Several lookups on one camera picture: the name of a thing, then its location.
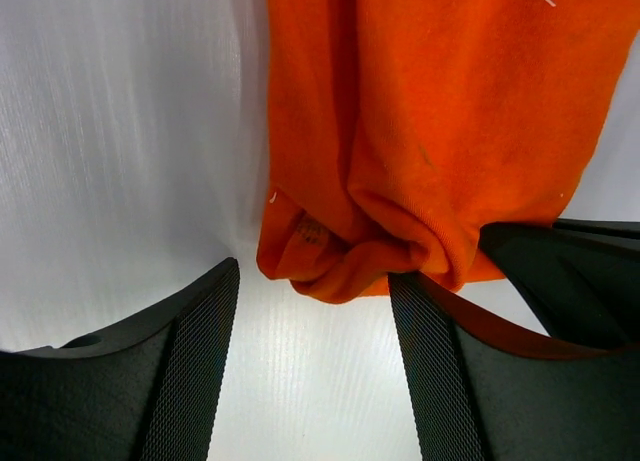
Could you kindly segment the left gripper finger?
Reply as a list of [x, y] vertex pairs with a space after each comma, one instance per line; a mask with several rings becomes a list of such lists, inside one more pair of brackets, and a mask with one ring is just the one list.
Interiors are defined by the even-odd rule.
[[228, 258], [168, 298], [54, 348], [1, 355], [5, 460], [204, 460], [240, 271]]
[[635, 460], [639, 349], [538, 334], [419, 274], [388, 278], [425, 460]]

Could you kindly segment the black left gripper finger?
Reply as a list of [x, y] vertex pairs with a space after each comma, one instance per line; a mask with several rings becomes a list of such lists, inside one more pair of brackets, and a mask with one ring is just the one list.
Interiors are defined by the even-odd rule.
[[553, 338], [597, 349], [639, 342], [639, 224], [494, 223], [479, 248]]

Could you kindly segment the orange t shirt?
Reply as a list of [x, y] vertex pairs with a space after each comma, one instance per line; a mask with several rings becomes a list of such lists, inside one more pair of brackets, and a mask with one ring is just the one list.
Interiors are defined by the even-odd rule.
[[266, 1], [257, 264], [336, 304], [499, 278], [482, 227], [564, 211], [639, 31], [639, 0]]

